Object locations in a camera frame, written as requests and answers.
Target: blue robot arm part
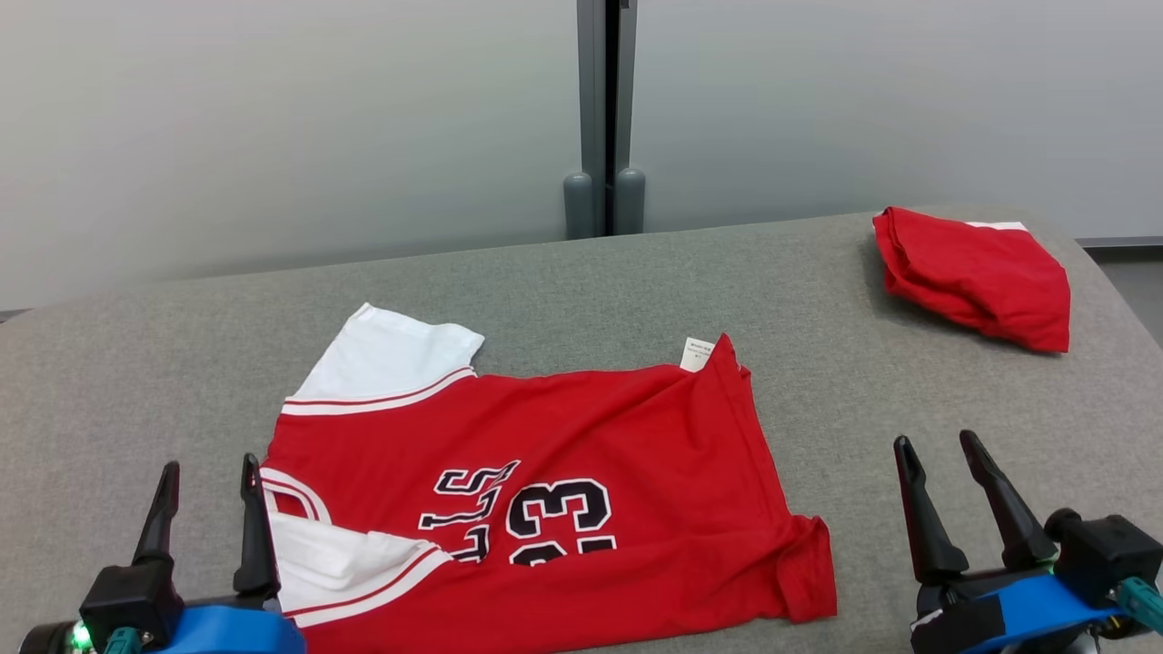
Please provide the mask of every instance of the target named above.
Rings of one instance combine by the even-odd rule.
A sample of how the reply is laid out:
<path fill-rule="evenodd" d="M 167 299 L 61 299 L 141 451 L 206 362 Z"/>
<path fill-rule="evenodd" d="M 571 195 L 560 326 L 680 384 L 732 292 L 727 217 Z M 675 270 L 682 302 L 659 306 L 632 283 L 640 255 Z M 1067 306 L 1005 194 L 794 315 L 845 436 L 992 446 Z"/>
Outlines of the blue robot arm part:
<path fill-rule="evenodd" d="M 186 603 L 173 588 L 170 524 L 178 512 L 177 461 L 162 471 L 129 566 L 101 570 L 80 606 L 79 623 L 34 627 L 21 654 L 305 654 L 302 634 L 266 607 L 279 591 L 278 568 L 258 478 L 243 457 L 242 563 L 235 593 Z"/>
<path fill-rule="evenodd" d="M 1040 527 L 973 432 L 961 433 L 973 479 L 985 490 L 1005 545 L 1005 567 L 968 573 L 925 488 L 906 436 L 893 443 L 913 571 L 921 584 L 915 654 L 1056 654 L 1090 632 L 1116 639 L 1158 631 L 1155 580 L 1163 546 L 1121 516 L 1084 521 L 1070 510 Z M 1057 561 L 1055 542 L 1062 543 Z"/>

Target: white sleeve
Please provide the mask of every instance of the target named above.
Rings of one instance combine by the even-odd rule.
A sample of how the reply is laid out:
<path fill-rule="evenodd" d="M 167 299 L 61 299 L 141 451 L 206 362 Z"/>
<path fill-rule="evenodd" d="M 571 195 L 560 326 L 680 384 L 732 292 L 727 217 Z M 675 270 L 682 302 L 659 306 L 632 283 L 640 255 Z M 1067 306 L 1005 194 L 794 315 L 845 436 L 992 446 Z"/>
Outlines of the white sleeve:
<path fill-rule="evenodd" d="M 392 397 L 471 370 L 485 337 L 364 304 L 335 336 L 292 400 Z"/>

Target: green led light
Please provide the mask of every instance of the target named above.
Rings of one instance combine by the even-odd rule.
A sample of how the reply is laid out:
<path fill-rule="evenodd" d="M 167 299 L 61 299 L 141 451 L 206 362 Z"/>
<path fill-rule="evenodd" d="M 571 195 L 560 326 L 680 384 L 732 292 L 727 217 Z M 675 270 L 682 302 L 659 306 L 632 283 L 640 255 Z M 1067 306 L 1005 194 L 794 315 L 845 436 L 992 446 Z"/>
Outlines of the green led light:
<path fill-rule="evenodd" d="M 93 639 L 88 635 L 88 627 L 80 620 L 73 625 L 72 646 L 73 649 L 80 649 L 81 652 L 93 647 Z"/>

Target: gray metal post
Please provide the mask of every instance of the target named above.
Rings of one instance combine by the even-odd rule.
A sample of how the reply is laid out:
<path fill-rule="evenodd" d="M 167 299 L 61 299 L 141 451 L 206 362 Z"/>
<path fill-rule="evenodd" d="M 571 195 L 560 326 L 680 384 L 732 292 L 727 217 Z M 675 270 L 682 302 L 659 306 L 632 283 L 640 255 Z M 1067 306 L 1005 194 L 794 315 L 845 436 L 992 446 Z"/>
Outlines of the gray metal post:
<path fill-rule="evenodd" d="M 577 8 L 582 172 L 562 185 L 566 236 L 588 239 L 606 223 L 606 2 L 577 0 Z"/>
<path fill-rule="evenodd" d="M 618 30 L 618 98 L 614 125 L 614 234 L 641 234 L 644 223 L 645 173 L 630 168 L 630 126 L 634 106 L 634 37 L 638 0 L 622 0 Z"/>

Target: red jersey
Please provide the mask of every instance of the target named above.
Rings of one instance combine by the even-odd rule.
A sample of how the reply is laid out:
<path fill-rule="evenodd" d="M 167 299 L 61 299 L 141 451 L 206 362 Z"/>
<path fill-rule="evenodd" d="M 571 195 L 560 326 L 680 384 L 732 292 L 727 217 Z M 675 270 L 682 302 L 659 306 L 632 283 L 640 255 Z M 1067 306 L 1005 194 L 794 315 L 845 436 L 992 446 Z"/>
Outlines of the red jersey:
<path fill-rule="evenodd" d="M 481 340 L 365 305 L 284 405 L 263 484 L 309 652 L 559 652 L 835 614 L 827 528 L 789 513 L 726 335 L 695 372 L 528 379 L 478 377 Z"/>

